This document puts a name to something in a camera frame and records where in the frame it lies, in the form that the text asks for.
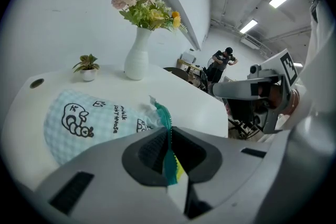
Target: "blue checkered pouch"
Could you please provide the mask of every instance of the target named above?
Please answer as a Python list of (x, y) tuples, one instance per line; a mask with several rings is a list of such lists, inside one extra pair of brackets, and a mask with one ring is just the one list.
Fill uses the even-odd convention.
[(155, 109), (141, 113), (109, 100), (65, 90), (49, 108), (44, 136), (56, 162), (62, 165), (99, 143), (162, 126)]

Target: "air conditioner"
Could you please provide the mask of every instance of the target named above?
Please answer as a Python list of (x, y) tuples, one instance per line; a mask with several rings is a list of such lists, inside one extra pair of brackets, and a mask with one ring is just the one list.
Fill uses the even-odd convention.
[(253, 38), (249, 35), (245, 35), (244, 37), (242, 37), (240, 42), (244, 43), (245, 45), (247, 45), (251, 49), (256, 49), (256, 50), (259, 50), (260, 47), (262, 46), (262, 43), (259, 40), (255, 39), (255, 38)]

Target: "white vase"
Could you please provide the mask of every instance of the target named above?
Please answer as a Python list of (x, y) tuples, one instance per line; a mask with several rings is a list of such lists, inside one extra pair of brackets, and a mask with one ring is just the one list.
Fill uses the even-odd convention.
[(133, 80), (142, 80), (148, 71), (148, 38), (152, 31), (138, 27), (134, 44), (128, 53), (124, 71), (127, 77)]
[(82, 79), (85, 81), (91, 81), (96, 78), (97, 69), (91, 69), (91, 70), (81, 70), (80, 74), (82, 76)]

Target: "desk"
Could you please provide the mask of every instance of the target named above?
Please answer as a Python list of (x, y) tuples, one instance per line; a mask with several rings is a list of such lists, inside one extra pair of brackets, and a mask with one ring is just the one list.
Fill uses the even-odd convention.
[[(31, 89), (30, 84), (40, 78), (44, 83)], [(173, 125), (227, 137), (225, 106), (158, 66), (149, 66), (148, 76), (141, 81), (128, 79), (116, 66), (102, 66), (91, 82), (82, 81), (80, 74), (72, 70), (41, 74), (29, 78), (20, 89), (1, 137), (3, 157), (12, 176), (32, 190), (58, 168), (44, 139), (43, 122), (50, 104), (64, 89), (115, 101), (138, 111), (148, 109), (151, 95), (169, 109)]]
[(198, 71), (202, 71), (202, 68), (191, 65), (190, 63), (187, 63), (187, 62), (183, 61), (182, 59), (178, 59), (177, 63), (188, 66), (187, 73), (189, 73), (191, 68), (195, 69), (195, 70), (198, 70)]

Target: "black pants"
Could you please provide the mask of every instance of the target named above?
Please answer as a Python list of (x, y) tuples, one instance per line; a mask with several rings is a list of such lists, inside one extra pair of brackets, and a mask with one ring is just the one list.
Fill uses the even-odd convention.
[(222, 77), (223, 72), (218, 70), (217, 68), (212, 68), (208, 75), (208, 81), (212, 83), (217, 83)]

